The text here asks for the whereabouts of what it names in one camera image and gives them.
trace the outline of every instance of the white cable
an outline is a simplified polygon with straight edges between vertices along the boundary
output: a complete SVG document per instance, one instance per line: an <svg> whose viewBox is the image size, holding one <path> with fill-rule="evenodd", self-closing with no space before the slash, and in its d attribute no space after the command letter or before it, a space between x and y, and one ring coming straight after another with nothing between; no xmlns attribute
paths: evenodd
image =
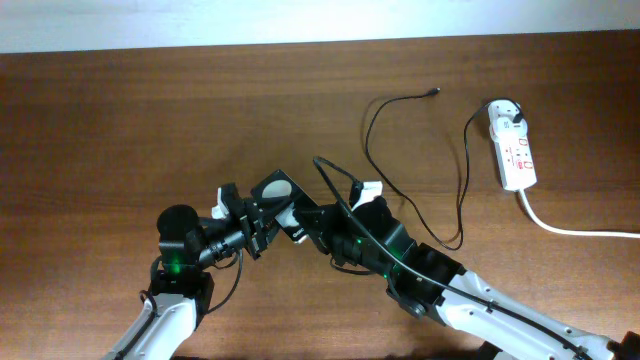
<svg viewBox="0 0 640 360"><path fill-rule="evenodd" d="M609 236L609 237L624 237L624 238L632 238L632 239L640 239L640 234L634 233L625 233L619 231L577 231L577 230L564 230L558 229L553 226L549 226L542 222L542 220L538 219L536 214L533 213L531 209L531 205L529 205L529 201L527 200L527 196L524 194L524 189L518 190L518 194L520 194L520 199L522 199L522 203L524 204L525 209L527 209L527 214L534 223L538 224L541 228L554 232L556 234L562 235L574 235L574 236Z"/></svg>

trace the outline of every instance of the wooden table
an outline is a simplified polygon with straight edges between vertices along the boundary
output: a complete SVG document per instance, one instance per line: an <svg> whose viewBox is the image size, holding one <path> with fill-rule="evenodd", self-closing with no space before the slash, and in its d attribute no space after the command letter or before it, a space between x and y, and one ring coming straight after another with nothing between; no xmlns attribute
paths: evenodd
<svg viewBox="0 0 640 360"><path fill-rule="evenodd" d="M497 96L527 115L539 217L639 230L638 59L639 32L0 56L0 357L102 356L140 311L164 208L205 215L219 185L248 195L277 168L331 202L312 157L378 179L362 151L375 107L436 86L437 97L382 113L372 152L437 234L455 233L464 123ZM640 241L533 224L501 188L487 126L483 115L469 132L467 239L450 255L563 322L618 340L638 332ZM415 239L437 246L406 203L385 196ZM176 354L414 357L481 343L414 320L383 279L328 261L279 235ZM217 302L235 271L213 276Z"/></svg>

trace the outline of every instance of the power strip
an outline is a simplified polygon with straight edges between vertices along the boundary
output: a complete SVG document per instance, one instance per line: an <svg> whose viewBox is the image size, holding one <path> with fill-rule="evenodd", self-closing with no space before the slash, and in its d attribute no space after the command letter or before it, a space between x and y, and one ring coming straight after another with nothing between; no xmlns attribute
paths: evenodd
<svg viewBox="0 0 640 360"><path fill-rule="evenodd" d="M536 171L527 138L527 122L508 100L489 105L489 133L496 146L502 187L509 191L526 189L536 183Z"/></svg>

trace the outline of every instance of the white wall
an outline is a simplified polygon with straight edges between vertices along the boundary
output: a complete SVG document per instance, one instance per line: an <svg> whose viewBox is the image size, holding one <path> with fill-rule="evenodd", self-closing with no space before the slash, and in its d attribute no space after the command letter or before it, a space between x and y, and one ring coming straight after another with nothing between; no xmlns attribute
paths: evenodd
<svg viewBox="0 0 640 360"><path fill-rule="evenodd" d="M0 0L0 52L640 27L640 0Z"/></svg>

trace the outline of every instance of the wood grain surface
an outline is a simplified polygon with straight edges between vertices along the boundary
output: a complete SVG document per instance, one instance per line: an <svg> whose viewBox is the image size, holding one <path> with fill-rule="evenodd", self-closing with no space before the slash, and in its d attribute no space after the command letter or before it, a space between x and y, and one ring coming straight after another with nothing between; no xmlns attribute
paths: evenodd
<svg viewBox="0 0 640 360"><path fill-rule="evenodd" d="M575 229L640 230L640 33L434 38L0 56L0 358L98 358L140 311L156 217L201 214L285 170L318 203L322 155L378 179L372 153L437 234L455 233L462 130L487 99L520 102L538 216ZM464 247L450 255L512 297L620 340L640 330L640 241L545 232L502 190L488 118L469 132ZM345 192L348 184L335 176ZM397 218L437 246L387 188ZM416 321L377 277L329 267L284 235L248 260L236 294L176 355L211 359L420 357L481 341ZM234 270L214 272L214 302Z"/></svg>

